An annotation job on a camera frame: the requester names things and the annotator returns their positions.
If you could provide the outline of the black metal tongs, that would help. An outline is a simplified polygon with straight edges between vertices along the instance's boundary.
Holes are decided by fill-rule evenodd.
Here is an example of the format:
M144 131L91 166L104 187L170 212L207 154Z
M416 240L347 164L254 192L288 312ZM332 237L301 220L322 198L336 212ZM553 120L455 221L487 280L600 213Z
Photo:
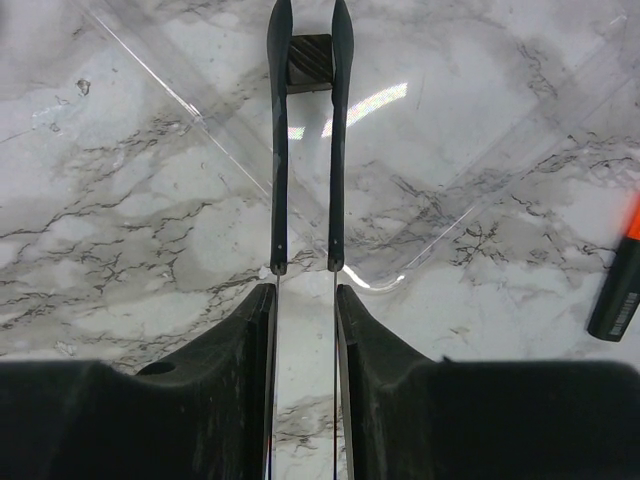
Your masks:
M334 79L331 90L330 183L327 269L338 283L345 264L345 141L348 97L354 57L354 33L349 9L344 1L334 3L332 22ZM277 1L267 29L272 127L273 175L271 208L270 269L277 277L288 266L288 161L287 57L293 33L293 11L289 1Z

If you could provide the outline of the dark ridged chocolate piece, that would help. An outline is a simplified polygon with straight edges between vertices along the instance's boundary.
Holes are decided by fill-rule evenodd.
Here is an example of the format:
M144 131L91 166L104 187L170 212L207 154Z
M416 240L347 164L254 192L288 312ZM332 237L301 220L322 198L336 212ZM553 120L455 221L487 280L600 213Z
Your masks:
M287 93L331 90L334 79L330 34L294 35L287 57Z

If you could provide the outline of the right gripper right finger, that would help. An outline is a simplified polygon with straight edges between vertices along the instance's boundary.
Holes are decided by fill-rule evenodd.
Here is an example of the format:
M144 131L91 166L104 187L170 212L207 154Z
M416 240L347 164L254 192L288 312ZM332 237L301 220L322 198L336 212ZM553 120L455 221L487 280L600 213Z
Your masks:
M433 361L337 288L353 479L635 479L639 374L609 361Z

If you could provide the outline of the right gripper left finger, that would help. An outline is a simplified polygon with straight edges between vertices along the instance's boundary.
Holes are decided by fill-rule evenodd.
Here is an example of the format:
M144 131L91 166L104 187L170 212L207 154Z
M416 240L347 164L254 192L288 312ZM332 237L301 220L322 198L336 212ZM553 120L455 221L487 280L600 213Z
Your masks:
M265 479L276 288L126 374L99 360L1 365L5 479Z

